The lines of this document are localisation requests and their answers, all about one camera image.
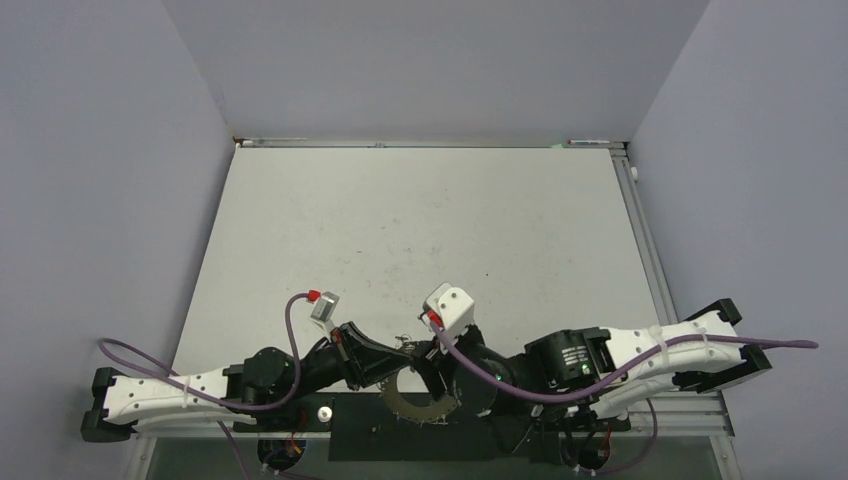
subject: white table surface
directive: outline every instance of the white table surface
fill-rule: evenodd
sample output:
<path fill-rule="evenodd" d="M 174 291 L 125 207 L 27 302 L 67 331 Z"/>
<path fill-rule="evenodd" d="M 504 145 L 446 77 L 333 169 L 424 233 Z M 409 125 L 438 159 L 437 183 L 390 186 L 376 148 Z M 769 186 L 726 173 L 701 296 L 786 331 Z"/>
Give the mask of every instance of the white table surface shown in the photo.
<path fill-rule="evenodd" d="M 337 325 L 427 339 L 416 316 L 443 281 L 506 356 L 560 329 L 657 323 L 607 150 L 242 148 L 174 367 L 290 351 L 283 308 L 308 289 L 341 296 Z M 294 308 L 302 354 L 320 337 L 311 308 Z M 413 375 L 399 387 L 423 391 Z"/>

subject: cable tie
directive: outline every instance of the cable tie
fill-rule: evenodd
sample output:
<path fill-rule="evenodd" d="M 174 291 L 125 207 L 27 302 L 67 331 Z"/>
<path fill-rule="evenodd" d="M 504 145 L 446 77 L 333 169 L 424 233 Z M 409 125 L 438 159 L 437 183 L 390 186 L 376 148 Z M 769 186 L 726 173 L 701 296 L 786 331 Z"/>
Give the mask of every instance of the cable tie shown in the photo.
<path fill-rule="evenodd" d="M 657 342 L 657 345 L 660 346 L 660 355 L 662 356 L 663 369 L 668 368 L 670 362 L 668 357 L 668 344 L 665 342 L 665 339 L 662 336 L 662 327 L 659 325 L 654 325 L 648 328 L 648 335 Z"/>
<path fill-rule="evenodd" d="M 188 408 L 188 387 L 191 383 L 191 375 L 186 375 L 186 381 L 183 382 L 183 408 Z"/>
<path fill-rule="evenodd" d="M 704 342 L 704 354 L 709 358 L 710 356 L 710 345 L 709 339 L 707 338 L 707 327 L 700 326 L 695 327 L 695 331 L 701 334 L 701 339 Z"/>

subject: screw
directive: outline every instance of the screw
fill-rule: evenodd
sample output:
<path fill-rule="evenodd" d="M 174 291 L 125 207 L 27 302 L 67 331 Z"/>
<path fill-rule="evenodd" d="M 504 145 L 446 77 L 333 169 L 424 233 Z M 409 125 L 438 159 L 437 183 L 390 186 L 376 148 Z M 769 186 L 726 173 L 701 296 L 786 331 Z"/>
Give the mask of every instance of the screw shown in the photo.
<path fill-rule="evenodd" d="M 327 423 L 333 418 L 333 410 L 330 407 L 324 406 L 318 409 L 318 421 Z"/>

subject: red connector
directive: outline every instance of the red connector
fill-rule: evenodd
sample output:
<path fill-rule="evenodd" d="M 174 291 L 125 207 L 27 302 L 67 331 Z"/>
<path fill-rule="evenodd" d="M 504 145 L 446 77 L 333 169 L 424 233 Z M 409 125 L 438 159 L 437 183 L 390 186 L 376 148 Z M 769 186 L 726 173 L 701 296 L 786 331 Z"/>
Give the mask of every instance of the red connector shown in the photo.
<path fill-rule="evenodd" d="M 434 312 L 432 310 L 428 311 L 427 312 L 427 318 L 429 318 L 431 322 L 435 322 L 436 325 L 438 325 L 442 328 L 445 328 L 445 324 L 442 323 L 442 319 L 439 318 L 438 315 L 436 315 L 436 312 Z"/>

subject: red wire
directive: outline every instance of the red wire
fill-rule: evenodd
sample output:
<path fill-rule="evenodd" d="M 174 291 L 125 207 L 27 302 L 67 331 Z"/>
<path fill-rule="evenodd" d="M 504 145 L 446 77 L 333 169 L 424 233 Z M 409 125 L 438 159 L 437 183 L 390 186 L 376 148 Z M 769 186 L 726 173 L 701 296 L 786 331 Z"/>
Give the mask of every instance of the red wire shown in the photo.
<path fill-rule="evenodd" d="M 289 437 L 289 445 L 291 446 L 291 449 L 294 452 L 297 452 L 298 450 L 300 450 L 300 448 L 298 448 L 297 444 L 294 443 L 294 434 L 297 433 L 297 431 L 299 429 L 301 429 L 305 426 L 306 426 L 306 411 L 301 410 L 300 411 L 300 425 L 298 425 L 297 428 L 292 430 L 292 434 Z"/>
<path fill-rule="evenodd" d="M 607 456 L 609 457 L 610 450 L 612 449 L 612 445 L 610 445 L 610 437 L 612 437 L 612 425 L 607 424 L 607 436 L 604 437 L 604 441 L 601 442 L 601 446 L 598 447 L 598 450 L 603 450 L 604 445 L 608 445 L 607 447 Z"/>

